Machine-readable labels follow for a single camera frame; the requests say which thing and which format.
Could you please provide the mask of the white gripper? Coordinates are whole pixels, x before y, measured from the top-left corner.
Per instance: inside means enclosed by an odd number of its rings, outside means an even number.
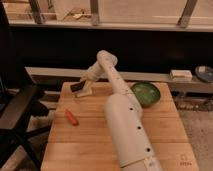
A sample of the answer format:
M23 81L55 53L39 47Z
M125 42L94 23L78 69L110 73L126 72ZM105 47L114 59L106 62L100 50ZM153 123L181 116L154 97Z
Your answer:
M83 89L77 93L77 97L85 97L92 94L91 85L93 82L96 82L99 79L99 77L90 72L85 72L82 77L80 78L81 82L85 82Z

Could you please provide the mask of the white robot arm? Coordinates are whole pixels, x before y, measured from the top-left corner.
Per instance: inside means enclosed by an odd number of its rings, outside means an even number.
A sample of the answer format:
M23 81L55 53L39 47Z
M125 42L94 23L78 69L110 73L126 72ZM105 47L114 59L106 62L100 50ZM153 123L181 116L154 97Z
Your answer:
M142 107L136 96L115 69L117 57L105 50L81 77L85 82L78 97L90 95L91 85L103 73L111 83L113 94L105 103L104 114L121 171L163 171L142 124Z

